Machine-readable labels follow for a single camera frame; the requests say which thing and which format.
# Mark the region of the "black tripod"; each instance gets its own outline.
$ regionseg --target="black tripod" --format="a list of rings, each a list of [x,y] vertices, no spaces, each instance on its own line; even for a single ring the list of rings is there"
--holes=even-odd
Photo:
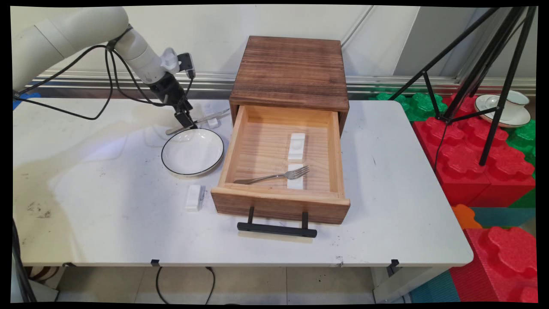
[[[495,112],[495,115],[490,127],[490,131],[488,133],[488,138],[486,139],[486,144],[484,145],[482,156],[480,157],[479,165],[486,164],[486,159],[488,158],[488,153],[490,152],[490,147],[492,146],[492,142],[496,134],[497,125],[500,122],[501,113],[503,112],[505,101],[507,100],[507,95],[509,94],[511,83],[513,82],[515,72],[517,71],[517,66],[520,61],[520,56],[522,55],[522,51],[524,49],[524,46],[526,45],[526,38],[528,37],[528,33],[530,32],[532,21],[534,20],[536,7],[528,7],[528,12],[526,13],[526,17],[518,24],[517,27],[515,27],[515,25],[517,24],[518,19],[523,14],[526,7],[513,7],[511,9],[511,11],[505,17],[505,20],[497,30],[496,34],[494,35],[494,37],[492,38],[492,40],[490,41],[490,43],[488,44],[488,46],[486,47],[482,55],[480,56],[479,60],[477,61],[477,63],[475,64],[471,72],[467,75],[467,77],[461,83],[455,98],[453,99],[452,103],[450,103],[450,105],[448,106],[448,110],[446,110],[444,115],[440,114],[439,108],[436,105],[433,88],[431,87],[429,76],[427,75],[427,70],[429,70],[440,59],[442,59],[446,54],[448,54],[449,51],[451,51],[454,47],[456,47],[456,45],[458,45],[461,41],[463,41],[464,38],[466,38],[471,32],[473,32],[486,19],[492,16],[492,14],[498,9],[499,8],[490,8],[473,25],[471,25],[467,30],[465,30],[464,33],[462,33],[458,38],[456,38],[450,45],[448,45],[448,47],[446,47],[440,54],[438,54],[433,60],[431,60],[431,62],[429,62],[414,77],[412,77],[410,81],[408,81],[401,89],[399,89],[394,95],[392,95],[389,98],[389,100],[394,100],[395,98],[397,98],[397,96],[403,93],[408,87],[410,87],[416,80],[418,80],[421,76],[423,76],[423,79],[425,80],[425,84],[427,86],[427,90],[429,91],[429,96],[433,103],[433,107],[435,110],[435,118],[444,121],[446,123],[446,126],[459,120],[464,120],[467,118]],[[509,71],[507,72],[507,76],[505,77],[505,82],[503,83],[503,88],[500,94],[500,100],[498,101],[497,106],[486,109],[484,111],[479,111],[476,113],[465,115],[459,118],[454,118],[453,116],[461,106],[463,99],[466,96],[472,97],[475,95],[480,83],[486,76],[486,73],[488,73],[488,70],[490,69],[494,61],[497,59],[497,57],[500,55],[501,51],[503,50],[503,48],[505,47],[505,45],[507,44],[511,36],[513,36],[515,31],[518,30],[518,28],[521,25],[522,25],[522,30],[520,31],[520,37],[518,39],[517,46],[513,54],[513,58],[511,59],[511,65],[509,66]]]

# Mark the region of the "white plate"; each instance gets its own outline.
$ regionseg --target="white plate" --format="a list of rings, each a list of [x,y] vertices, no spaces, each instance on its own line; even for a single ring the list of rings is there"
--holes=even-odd
[[[197,176],[215,167],[223,157],[223,141],[208,129],[191,129],[172,136],[162,148],[162,163],[170,171]]]
[[[475,101],[475,110],[479,112],[479,111],[484,111],[485,109],[488,109],[488,107],[486,106],[486,100],[488,100],[488,98],[490,97],[499,97],[499,96],[481,95],[477,97],[477,100]],[[494,118],[494,113],[495,112],[491,112],[488,114],[480,115],[480,117],[488,122],[492,122],[492,119]],[[505,128],[518,128],[519,126],[523,126],[528,122],[530,122],[530,119],[531,119],[530,113],[526,108],[523,107],[519,109],[519,112],[512,119],[509,119],[509,120],[500,119],[500,123],[498,123],[498,126],[502,126]]]

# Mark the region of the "blue tape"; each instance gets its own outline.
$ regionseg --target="blue tape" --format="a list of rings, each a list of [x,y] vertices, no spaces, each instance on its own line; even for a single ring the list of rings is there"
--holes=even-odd
[[[34,92],[34,93],[31,93],[31,94],[24,93],[24,94],[21,95],[21,98],[23,98],[23,99],[40,98],[40,97],[42,97],[42,96],[38,92]],[[19,104],[21,104],[21,101],[13,101],[13,110],[15,110],[15,108],[17,106],[19,106]]]

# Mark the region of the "metal fork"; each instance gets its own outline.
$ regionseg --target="metal fork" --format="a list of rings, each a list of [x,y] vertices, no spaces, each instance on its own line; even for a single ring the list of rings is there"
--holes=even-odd
[[[286,172],[284,174],[276,174],[276,175],[265,176],[265,177],[260,177],[260,178],[253,178],[253,179],[239,179],[239,180],[235,180],[234,183],[235,184],[249,185],[249,184],[254,183],[256,181],[260,181],[260,180],[264,180],[264,179],[268,179],[268,178],[277,178],[277,177],[286,177],[288,179],[297,179],[297,178],[307,174],[308,172],[309,172],[309,166],[306,165],[302,168],[294,169],[294,170],[291,170],[291,171]]]

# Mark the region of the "table leg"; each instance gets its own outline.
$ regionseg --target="table leg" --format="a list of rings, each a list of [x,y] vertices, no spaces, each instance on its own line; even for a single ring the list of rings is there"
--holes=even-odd
[[[449,267],[402,267],[391,277],[380,280],[386,268],[372,268],[374,298],[376,303],[384,304],[405,295],[425,282],[450,269]]]

